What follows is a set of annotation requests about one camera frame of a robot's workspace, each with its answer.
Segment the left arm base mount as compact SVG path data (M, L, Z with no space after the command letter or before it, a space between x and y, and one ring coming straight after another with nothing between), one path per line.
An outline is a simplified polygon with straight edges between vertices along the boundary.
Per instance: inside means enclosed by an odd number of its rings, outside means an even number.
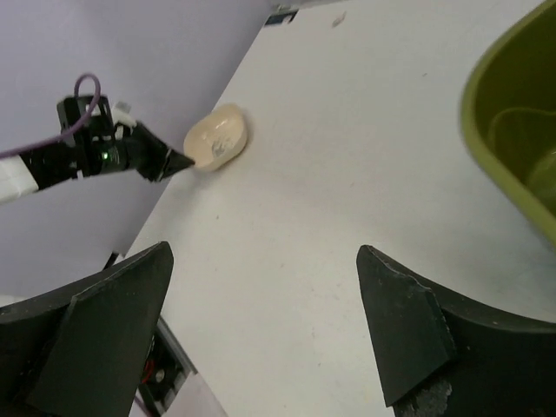
M197 369L167 322L160 317L152 335L134 402L146 416L163 416Z

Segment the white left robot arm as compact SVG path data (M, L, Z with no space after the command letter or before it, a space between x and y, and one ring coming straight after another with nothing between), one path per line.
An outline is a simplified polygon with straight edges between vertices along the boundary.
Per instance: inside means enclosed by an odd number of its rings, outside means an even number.
M161 182L194 165L130 116L128 105L110 108L108 98L101 96L75 134L1 159L1 203L62 182L126 171Z

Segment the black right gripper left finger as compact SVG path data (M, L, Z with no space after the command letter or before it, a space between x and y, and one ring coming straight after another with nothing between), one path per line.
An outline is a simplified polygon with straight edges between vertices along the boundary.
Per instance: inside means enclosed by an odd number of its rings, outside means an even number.
M3 416L126 416L174 258L159 242L94 275L1 308Z

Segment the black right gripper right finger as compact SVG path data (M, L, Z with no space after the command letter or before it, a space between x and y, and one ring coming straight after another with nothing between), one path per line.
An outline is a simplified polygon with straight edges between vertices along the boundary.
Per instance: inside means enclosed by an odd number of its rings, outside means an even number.
M553 416L555 326L417 275L377 248L357 254L387 407L397 416Z

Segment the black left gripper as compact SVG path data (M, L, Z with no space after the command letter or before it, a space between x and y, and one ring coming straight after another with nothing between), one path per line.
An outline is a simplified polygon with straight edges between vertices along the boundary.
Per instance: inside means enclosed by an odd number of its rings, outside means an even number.
M142 123L135 127L117 123L115 134L116 143L125 151L126 168L150 182L160 182L195 165L193 159L168 148Z

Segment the cream panda square dish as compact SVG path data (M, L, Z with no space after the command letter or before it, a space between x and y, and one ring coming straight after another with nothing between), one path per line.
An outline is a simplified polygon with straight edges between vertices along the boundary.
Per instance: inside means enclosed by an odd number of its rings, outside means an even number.
M183 152L193 168L214 172L236 158L248 142L248 128L242 109L225 103L196 123L185 136Z

